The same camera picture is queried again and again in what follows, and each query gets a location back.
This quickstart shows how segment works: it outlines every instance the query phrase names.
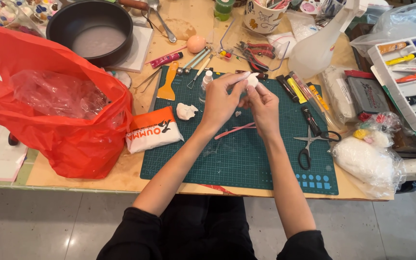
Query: black sleeve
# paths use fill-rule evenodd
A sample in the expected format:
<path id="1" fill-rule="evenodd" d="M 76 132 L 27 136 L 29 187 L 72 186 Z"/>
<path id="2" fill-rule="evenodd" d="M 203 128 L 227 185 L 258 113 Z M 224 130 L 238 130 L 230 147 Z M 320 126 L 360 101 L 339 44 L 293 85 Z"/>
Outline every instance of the black sleeve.
<path id="1" fill-rule="evenodd" d="M 320 230 L 303 231 L 294 234 L 285 243 L 277 260 L 332 260 L 324 247 L 324 238 Z"/>
<path id="2" fill-rule="evenodd" d="M 160 226 L 159 217 L 137 208 L 126 209 L 122 222 L 97 260 L 162 259 L 157 245 Z"/>

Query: small spray bottle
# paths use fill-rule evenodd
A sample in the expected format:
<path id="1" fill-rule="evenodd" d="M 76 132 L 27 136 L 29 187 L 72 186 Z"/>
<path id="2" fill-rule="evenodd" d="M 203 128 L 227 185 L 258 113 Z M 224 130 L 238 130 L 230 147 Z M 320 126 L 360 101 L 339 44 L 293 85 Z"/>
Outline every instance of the small spray bottle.
<path id="1" fill-rule="evenodd" d="M 368 0 L 347 0 L 332 21 L 293 47 L 288 68 L 303 79 L 311 78 L 326 69 L 332 60 L 340 33 L 344 33 L 355 16 L 362 16 L 367 6 Z"/>
<path id="2" fill-rule="evenodd" d="M 205 72 L 205 76 L 203 77 L 203 82 L 201 83 L 201 86 L 200 86 L 200 93 L 199 93 L 198 99 L 200 100 L 201 103 L 205 103 L 205 98 L 207 95 L 206 87 L 208 83 L 210 83 L 211 81 L 213 81 L 213 72 L 211 70 L 208 70 L 207 72 Z"/>

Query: green cutting mat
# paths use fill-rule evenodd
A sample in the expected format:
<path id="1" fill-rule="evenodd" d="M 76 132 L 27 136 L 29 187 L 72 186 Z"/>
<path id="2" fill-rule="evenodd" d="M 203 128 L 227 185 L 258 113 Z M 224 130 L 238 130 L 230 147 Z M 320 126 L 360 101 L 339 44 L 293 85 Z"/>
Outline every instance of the green cutting mat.
<path id="1" fill-rule="evenodd" d="M 168 66 L 164 66 L 159 86 L 165 84 L 167 71 Z M 157 98 L 154 107 L 155 110 L 169 105 L 173 107 L 177 127 L 185 140 L 193 134 L 204 110 L 204 104 L 198 100 L 203 74 L 197 79 L 193 89 L 187 87 L 196 73 L 196 70 L 191 70 L 189 75 L 176 76 L 171 85 L 176 94 L 176 100 Z M 306 142 L 293 139 L 293 137 L 307 136 L 307 124 L 300 110 L 303 105 L 293 103 L 275 79 L 263 81 L 263 84 L 279 97 L 280 133 L 303 192 L 338 195 L 333 159 L 327 152 L 330 148 L 328 142 L 313 142 L 310 147 L 312 167 L 308 171 L 301 169 L 297 160 L 298 153 L 306 146 Z M 196 112 L 195 117 L 188 121 L 180 120 L 176 116 L 178 103 L 193 104 L 199 112 Z M 308 107 L 313 111 L 321 130 L 327 130 L 324 121 L 310 105 Z M 253 122 L 250 110 L 240 108 L 237 111 L 241 111 L 242 114 L 238 117 L 233 115 L 217 134 L 231 130 L 234 126 L 243 126 Z M 145 151 L 141 178 L 151 179 L 183 144 L 184 142 L 176 142 Z M 255 129 L 243 129 L 218 140 L 212 139 L 194 163 L 184 182 L 273 189 L 266 149 Z"/>

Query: cat pattern mug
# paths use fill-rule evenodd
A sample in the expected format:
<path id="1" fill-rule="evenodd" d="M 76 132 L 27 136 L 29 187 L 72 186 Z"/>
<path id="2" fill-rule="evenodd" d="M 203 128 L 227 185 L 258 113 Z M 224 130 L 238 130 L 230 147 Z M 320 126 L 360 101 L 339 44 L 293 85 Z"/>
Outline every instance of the cat pattern mug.
<path id="1" fill-rule="evenodd" d="M 248 29 L 255 33 L 272 33 L 279 26 L 287 8 L 288 5 L 278 10 L 269 9 L 255 0 L 248 0 L 245 6 L 243 22 Z"/>

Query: white tile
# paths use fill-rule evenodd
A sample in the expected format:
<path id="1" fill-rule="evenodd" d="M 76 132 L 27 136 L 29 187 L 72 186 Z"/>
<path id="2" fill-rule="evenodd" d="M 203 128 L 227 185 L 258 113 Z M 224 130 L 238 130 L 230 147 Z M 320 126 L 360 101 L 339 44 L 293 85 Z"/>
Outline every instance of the white tile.
<path id="1" fill-rule="evenodd" d="M 250 238 L 258 260 L 273 260 L 286 242 L 274 198 L 244 198 Z"/>
<path id="2" fill-rule="evenodd" d="M 84 193 L 65 259 L 95 259 L 136 197 L 137 194 Z"/>
<path id="3" fill-rule="evenodd" d="M 416 191 L 373 205 L 387 258 L 416 259 Z"/>
<path id="4" fill-rule="evenodd" d="M 307 201 L 333 260 L 385 259 L 371 202 Z"/>
<path id="5" fill-rule="evenodd" d="M 0 189 L 0 260 L 63 260 L 81 195 Z"/>

